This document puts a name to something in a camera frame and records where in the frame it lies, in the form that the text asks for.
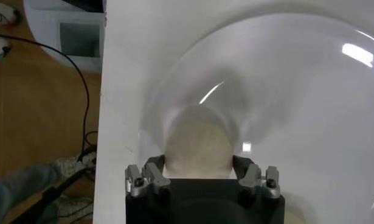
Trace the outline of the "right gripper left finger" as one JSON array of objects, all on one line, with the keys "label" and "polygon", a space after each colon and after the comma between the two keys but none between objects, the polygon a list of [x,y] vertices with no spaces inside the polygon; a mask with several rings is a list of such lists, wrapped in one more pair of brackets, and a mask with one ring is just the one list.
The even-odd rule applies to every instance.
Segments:
[{"label": "right gripper left finger", "polygon": [[133,198],[145,197],[149,190],[156,195],[170,188],[170,179],[163,176],[165,155],[150,157],[142,169],[131,164],[125,169],[125,192]]}]

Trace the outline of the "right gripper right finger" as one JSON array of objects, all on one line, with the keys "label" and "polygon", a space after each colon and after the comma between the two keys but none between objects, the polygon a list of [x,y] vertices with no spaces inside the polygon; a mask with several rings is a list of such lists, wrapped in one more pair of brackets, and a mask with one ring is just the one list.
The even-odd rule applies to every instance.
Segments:
[{"label": "right gripper right finger", "polygon": [[278,199],[281,196],[279,171],[276,166],[269,166],[263,176],[259,166],[251,159],[234,155],[232,167],[239,185],[249,189],[252,195],[255,195],[258,187],[261,187],[265,198]]}]

